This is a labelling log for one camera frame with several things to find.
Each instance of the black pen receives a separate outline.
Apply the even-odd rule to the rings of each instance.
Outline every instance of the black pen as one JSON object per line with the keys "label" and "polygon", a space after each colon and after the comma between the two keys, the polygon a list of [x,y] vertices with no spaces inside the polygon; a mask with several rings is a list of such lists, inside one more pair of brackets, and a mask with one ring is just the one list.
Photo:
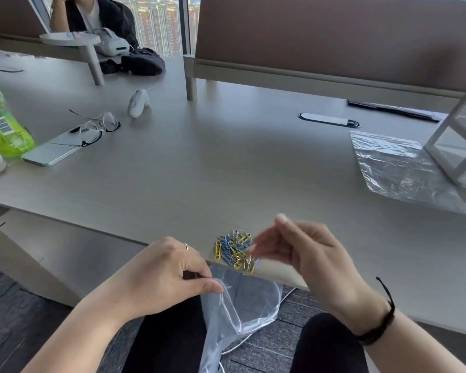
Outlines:
{"label": "black pen", "polygon": [[433,123],[438,123],[440,121],[440,119],[433,118],[430,115],[426,115],[426,114],[422,114],[422,113],[414,112],[414,111],[405,111],[405,110],[395,108],[393,106],[387,107],[387,106],[376,105],[374,103],[354,102],[350,100],[347,100],[347,105],[350,107],[365,108],[366,110],[388,112],[389,114],[405,116],[407,118],[426,120],[426,121],[433,122]]}

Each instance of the eyeglasses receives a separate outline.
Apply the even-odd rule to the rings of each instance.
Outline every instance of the eyeglasses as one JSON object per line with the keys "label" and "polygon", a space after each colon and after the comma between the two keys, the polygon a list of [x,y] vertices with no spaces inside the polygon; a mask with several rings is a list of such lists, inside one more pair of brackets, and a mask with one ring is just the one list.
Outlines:
{"label": "eyeglasses", "polygon": [[69,132],[76,134],[79,133],[81,137],[80,144],[59,144],[59,145],[69,145],[73,147],[87,147],[88,145],[96,143],[102,138],[104,132],[113,132],[117,130],[121,123],[117,121],[116,117],[112,112],[105,112],[101,115],[101,118],[88,118],[83,116],[73,110],[69,110],[73,114],[81,116],[82,118],[89,119],[83,125],[77,126],[76,128],[71,129]]}

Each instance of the white game controller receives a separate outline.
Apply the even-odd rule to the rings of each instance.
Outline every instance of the white game controller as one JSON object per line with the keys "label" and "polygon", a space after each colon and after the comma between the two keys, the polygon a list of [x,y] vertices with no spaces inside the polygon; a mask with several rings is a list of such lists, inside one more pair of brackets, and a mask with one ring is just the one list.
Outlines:
{"label": "white game controller", "polygon": [[136,119],[142,112],[143,108],[150,107],[150,99],[146,90],[138,90],[130,99],[130,105],[128,106],[128,115]]}

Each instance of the white cable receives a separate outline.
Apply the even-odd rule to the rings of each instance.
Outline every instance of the white cable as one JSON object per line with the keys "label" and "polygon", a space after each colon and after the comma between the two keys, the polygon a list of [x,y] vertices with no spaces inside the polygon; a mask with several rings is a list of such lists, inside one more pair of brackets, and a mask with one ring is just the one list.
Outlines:
{"label": "white cable", "polygon": [[[288,292],[288,293],[285,295],[285,297],[283,297],[283,298],[281,299],[280,305],[281,305],[281,303],[282,303],[283,301],[285,301],[285,299],[286,299],[294,290],[295,290],[295,288],[293,288],[290,292]],[[240,347],[243,343],[245,343],[245,342],[247,341],[248,338],[250,338],[252,335],[254,335],[254,333],[256,333],[257,331],[259,331],[260,329],[255,330],[253,333],[251,333],[249,336],[247,336],[245,339],[243,339],[240,343],[238,343],[236,346],[234,346],[234,347],[231,348],[230,350],[221,353],[221,356],[224,356],[224,355],[227,355],[227,354],[230,353],[230,352],[233,352],[235,349],[237,349],[238,347]]]}

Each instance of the plastic bottle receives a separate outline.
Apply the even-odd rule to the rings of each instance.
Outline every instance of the plastic bottle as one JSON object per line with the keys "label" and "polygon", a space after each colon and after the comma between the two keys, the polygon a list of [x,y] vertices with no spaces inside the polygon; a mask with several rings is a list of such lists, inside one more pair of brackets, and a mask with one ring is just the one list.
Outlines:
{"label": "plastic bottle", "polygon": [[12,116],[0,91],[0,154],[20,156],[34,147],[33,138]]}

